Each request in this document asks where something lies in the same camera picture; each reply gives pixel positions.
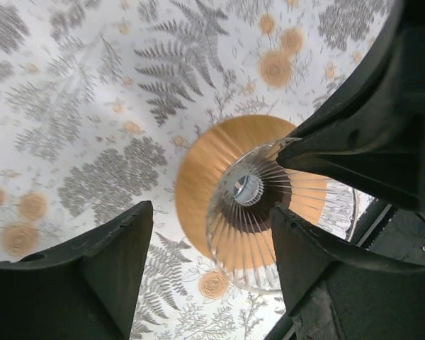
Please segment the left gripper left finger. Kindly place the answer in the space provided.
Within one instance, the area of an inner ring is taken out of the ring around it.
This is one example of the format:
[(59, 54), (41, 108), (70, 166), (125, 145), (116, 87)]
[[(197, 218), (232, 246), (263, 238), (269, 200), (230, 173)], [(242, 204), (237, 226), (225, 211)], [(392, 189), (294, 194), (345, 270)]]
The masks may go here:
[(153, 229), (142, 201), (17, 262), (0, 262), (0, 339), (128, 339)]

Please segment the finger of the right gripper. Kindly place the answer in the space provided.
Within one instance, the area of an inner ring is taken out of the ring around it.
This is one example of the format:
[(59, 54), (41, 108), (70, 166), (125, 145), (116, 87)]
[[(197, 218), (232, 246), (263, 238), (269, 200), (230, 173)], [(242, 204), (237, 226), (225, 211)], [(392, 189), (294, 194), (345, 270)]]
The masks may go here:
[(355, 71), (290, 136), (282, 167), (425, 212), (425, 1), (396, 1)]

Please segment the clear glass dripper cone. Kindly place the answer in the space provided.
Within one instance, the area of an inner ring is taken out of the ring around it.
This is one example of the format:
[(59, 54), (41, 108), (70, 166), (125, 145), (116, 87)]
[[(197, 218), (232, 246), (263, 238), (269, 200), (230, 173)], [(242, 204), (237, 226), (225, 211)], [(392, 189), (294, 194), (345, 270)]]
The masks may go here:
[(281, 289), (271, 231), (274, 205), (345, 240), (355, 230), (355, 189), (277, 163), (279, 151), (294, 142), (285, 137), (242, 155), (226, 169), (210, 198), (206, 237), (213, 261), (234, 285), (251, 292)]

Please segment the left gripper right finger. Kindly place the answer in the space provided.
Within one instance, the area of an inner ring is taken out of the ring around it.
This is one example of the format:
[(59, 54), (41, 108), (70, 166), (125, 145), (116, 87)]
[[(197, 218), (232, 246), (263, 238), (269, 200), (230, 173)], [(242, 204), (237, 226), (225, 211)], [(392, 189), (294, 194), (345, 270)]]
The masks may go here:
[(298, 339), (425, 339), (425, 266), (349, 244), (280, 205), (270, 219)]

